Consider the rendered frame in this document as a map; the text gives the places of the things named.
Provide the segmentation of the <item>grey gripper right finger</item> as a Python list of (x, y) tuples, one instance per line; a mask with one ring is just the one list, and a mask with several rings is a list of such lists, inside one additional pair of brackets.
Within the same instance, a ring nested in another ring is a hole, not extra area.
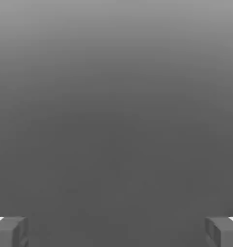
[(233, 217), (206, 217), (207, 247), (233, 247)]

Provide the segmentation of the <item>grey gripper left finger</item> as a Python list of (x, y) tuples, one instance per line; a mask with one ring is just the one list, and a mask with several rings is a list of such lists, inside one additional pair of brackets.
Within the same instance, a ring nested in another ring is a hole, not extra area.
[(0, 247), (29, 247), (28, 218), (0, 217)]

